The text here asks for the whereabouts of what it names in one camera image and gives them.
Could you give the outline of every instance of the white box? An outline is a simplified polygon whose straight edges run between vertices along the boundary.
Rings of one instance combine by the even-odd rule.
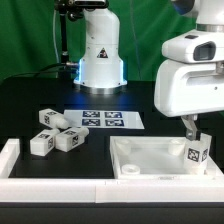
[[[192,174],[184,167],[184,153],[172,155],[169,145],[181,137],[111,137],[110,152],[116,179],[215,179],[223,176],[208,157],[203,175]]]

